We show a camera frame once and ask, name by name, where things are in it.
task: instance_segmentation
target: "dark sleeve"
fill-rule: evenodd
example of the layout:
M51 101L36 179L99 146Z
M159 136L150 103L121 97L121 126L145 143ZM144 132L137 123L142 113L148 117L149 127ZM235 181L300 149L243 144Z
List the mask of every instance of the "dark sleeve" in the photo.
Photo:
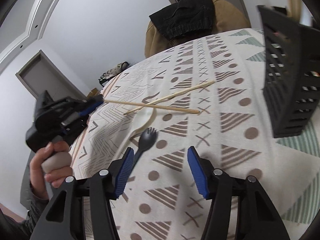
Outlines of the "dark sleeve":
M29 240L41 213L49 200L32 195L29 218L21 223L16 222L0 210L0 236L3 240Z

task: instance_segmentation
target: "tablecloth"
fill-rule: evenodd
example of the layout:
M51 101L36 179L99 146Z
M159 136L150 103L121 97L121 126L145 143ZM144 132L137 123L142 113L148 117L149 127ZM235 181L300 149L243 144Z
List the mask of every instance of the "tablecloth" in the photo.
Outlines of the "tablecloth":
M147 103L196 84L216 83L161 103L199 114L157 110L155 145L133 170L124 193L111 201L121 239L200 239L211 201L198 193L187 161L195 146L230 176L256 176L298 239L320 207L320 110L296 137L274 139L262 95L265 75L261 30L219 33L163 51L122 72L101 91L104 98ZM91 177L113 160L135 113L120 104L100 106L71 148L77 179ZM137 150L139 135L128 146ZM92 239L89 200L85 230ZM237 199L231 203L228 240L234 239Z

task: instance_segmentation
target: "black basket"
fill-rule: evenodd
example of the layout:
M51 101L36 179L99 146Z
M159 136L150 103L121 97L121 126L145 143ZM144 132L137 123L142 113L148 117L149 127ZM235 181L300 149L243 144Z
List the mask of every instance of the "black basket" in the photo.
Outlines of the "black basket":
M320 31L258 6L266 45L263 95L273 137L301 134L320 98Z

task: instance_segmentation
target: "utensil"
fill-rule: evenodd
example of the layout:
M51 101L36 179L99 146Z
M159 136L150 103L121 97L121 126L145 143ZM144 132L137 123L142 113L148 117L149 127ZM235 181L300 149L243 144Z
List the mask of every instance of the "utensil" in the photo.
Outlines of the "utensil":
M122 151L129 139L135 135L137 130L141 129L146 123L150 120L152 113L154 111L154 108L146 107L143 109L144 111L139 111L133 118L129 133L127 136L123 139L122 143L120 144L118 150L116 151L116 154L113 156L113 160L120 159L122 157Z
M151 149L151 147L156 143L158 137L158 132L156 129L152 127L148 127L143 131L139 138L138 142L138 150L134 155L133 166L132 170L134 169L137 161L139 160L140 156L147 150Z
M179 91L179 92L176 92L176 93L167 95L167 96L165 96L165 97L163 97L163 98L159 98L159 99L154 100L154 101L152 101L152 102L150 102L150 103L147 103L146 105L153 105L153 104L159 103L159 102L161 102L161 101L164 101L164 100L166 100L166 99L172 99L172 98L175 98L175 97L177 97L177 96L180 96L180 95L183 95L183 94L185 94L185 93L188 93L188 92L190 92L190 91L192 91L192 90L210 86L210 85L212 85L213 83L215 83L215 80L211 80L211 81L208 81L208 82L204 82L204 83L201 83L201 84L197 84L197 85L194 86L194 87L183 89L183 90L181 90L181 91ZM137 107L137 108L135 108L135 109L132 109L132 110L124 113L123 115L130 114L130 113L135 112L135 111L137 111L137 110L140 110L140 109L142 109L142 108L143 108L143 106Z
M151 107L151 108L159 108L159 109L165 109L165 110L172 110L172 111L178 111L178 112L186 112L190 114L199 114L199 110L194 109L185 109L182 107L172 107L172 106L158 106L158 105L146 105L144 103L134 103L134 102L126 102L126 101L116 101L116 100L104 100L105 103L116 103L116 104L122 104L122 105L131 105L131 106L142 106L142 107Z

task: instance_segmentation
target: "wooden chopstick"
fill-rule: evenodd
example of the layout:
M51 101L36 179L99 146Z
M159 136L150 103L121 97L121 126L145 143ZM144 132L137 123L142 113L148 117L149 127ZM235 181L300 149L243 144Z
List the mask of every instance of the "wooden chopstick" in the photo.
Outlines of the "wooden chopstick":
M193 87L191 87L191 88L186 88L186 89L181 90L181 91L179 91L179 92L176 92L176 93L167 95L167 96L165 96L165 97L163 97L163 98L159 98L159 99L157 99L157 100L154 100L154 101L152 101L152 102L150 102L150 103L147 103L146 105L153 105L153 104L159 103L159 102L161 102L161 101L164 101L164 100L166 100L166 99L172 99L172 98L175 98L175 97L177 97L177 96L180 96L180 95L183 95L183 94L185 94L185 93L188 93L188 92L190 92L190 91L192 91L192 90L210 86L210 85L212 85L213 83L215 83L214 80L211 80L211 81L208 81L208 82L204 82L204 83L201 83L201 84L197 84L196 86L193 86ZM143 107L144 107L144 106L137 107L137 108L132 109L132 110L130 110L130 111L128 111L128 112L125 112L123 115L130 114L130 113L132 113L132 112L135 112L135 111L137 111L137 110L142 109Z
M126 101L115 101L115 100L109 100L105 99L105 103L116 103L116 104L122 104L122 105L131 105L131 106L142 106L142 107L151 107L151 108L159 108L159 109L165 109L165 110L172 110L172 111L178 111L178 112L185 112L190 114L199 114L199 110L194 109L185 109L181 107L171 107L171 106L159 106L159 105L146 105L143 103L134 103L134 102L126 102Z

